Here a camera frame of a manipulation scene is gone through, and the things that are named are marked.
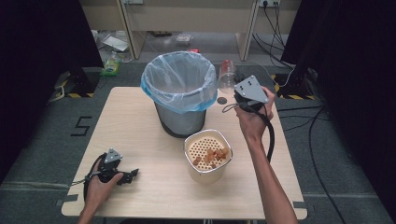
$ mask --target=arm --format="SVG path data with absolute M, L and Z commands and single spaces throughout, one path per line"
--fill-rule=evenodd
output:
M 269 103 L 265 105 L 268 119 L 271 119 L 272 105 L 275 96 L 268 89 L 263 87 L 267 93 Z M 247 141 L 247 148 L 250 152 L 253 166 L 256 171 L 257 181 L 259 183 L 260 195 L 262 196 L 262 207 L 268 223 L 297 223 L 297 217 L 289 202 L 289 199 L 282 189 L 274 170 L 268 162 L 264 146 L 262 144 L 262 135 L 266 125 L 262 119 L 248 113 L 238 106 L 235 108 L 236 116 L 239 118 L 242 134 Z
M 94 171 L 98 170 L 99 162 L 100 161 L 95 164 Z M 85 205 L 79 214 L 78 224 L 92 223 L 96 211 L 107 200 L 111 190 L 116 186 L 117 182 L 122 179 L 122 176 L 123 173 L 116 174 L 107 183 L 100 181 L 97 175 L 91 178 Z

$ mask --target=tabletop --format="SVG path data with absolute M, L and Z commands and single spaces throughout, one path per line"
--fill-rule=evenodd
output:
M 232 95 L 219 91 L 228 104 Z M 166 133 L 153 101 L 137 87 L 117 87 L 109 94 L 74 181 L 84 178 L 95 159 L 113 147 L 123 159 L 118 169 L 139 174 L 131 184 L 116 186 L 97 211 L 100 217 L 151 217 L 200 219 L 265 219 L 261 196 L 248 146 L 234 110 L 222 113 L 225 105 L 215 102 L 206 111 L 203 130 L 221 132 L 233 149 L 233 159 L 213 184 L 195 182 L 188 172 L 184 140 Z M 291 204 L 304 202 L 279 116 L 274 109 L 276 141 L 273 169 Z M 269 134 L 263 138 L 268 148 Z M 62 213 L 78 216 L 84 206 L 83 185 L 72 186 Z M 294 207 L 297 218 L 306 218 L 305 208 Z

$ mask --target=trash can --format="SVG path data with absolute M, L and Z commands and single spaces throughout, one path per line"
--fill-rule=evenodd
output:
M 215 66 L 199 53 L 177 51 L 148 63 L 141 88 L 155 104 L 161 125 L 174 137 L 202 130 L 218 91 Z

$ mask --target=trash bag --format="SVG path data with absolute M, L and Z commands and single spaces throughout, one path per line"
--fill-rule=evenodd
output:
M 155 103 L 178 114 L 205 111 L 218 95 L 215 66 L 188 51 L 166 53 L 148 63 L 140 86 Z

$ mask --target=power outlet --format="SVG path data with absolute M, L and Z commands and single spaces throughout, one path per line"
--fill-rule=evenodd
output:
M 267 7 L 276 7 L 276 4 L 280 4 L 280 0 L 259 0 L 259 7 L 264 7 L 264 1 L 267 2 Z

